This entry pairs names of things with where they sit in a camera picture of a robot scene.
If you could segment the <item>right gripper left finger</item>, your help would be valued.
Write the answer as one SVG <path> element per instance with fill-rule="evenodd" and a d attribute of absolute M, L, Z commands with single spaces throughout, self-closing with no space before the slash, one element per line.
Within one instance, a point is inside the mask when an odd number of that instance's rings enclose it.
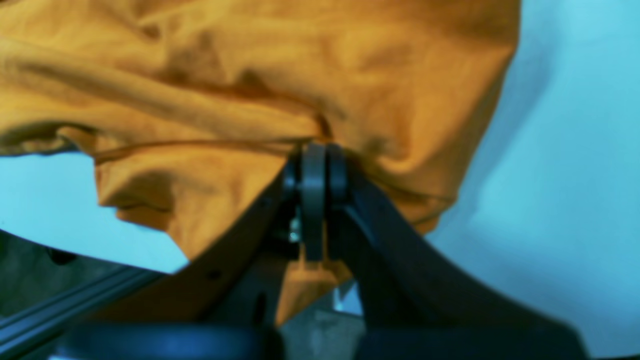
<path fill-rule="evenodd" d="M 285 273 L 325 259 L 327 149 L 309 143 L 222 238 L 74 326 L 57 360 L 283 360 L 274 328 Z"/>

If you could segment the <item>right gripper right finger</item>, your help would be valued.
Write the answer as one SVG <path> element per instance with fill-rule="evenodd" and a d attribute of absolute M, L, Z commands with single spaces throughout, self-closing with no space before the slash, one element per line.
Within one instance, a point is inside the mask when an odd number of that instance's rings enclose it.
<path fill-rule="evenodd" d="M 585 360 L 568 326 L 435 250 L 342 148 L 327 146 L 327 250 L 358 283 L 357 360 Z"/>

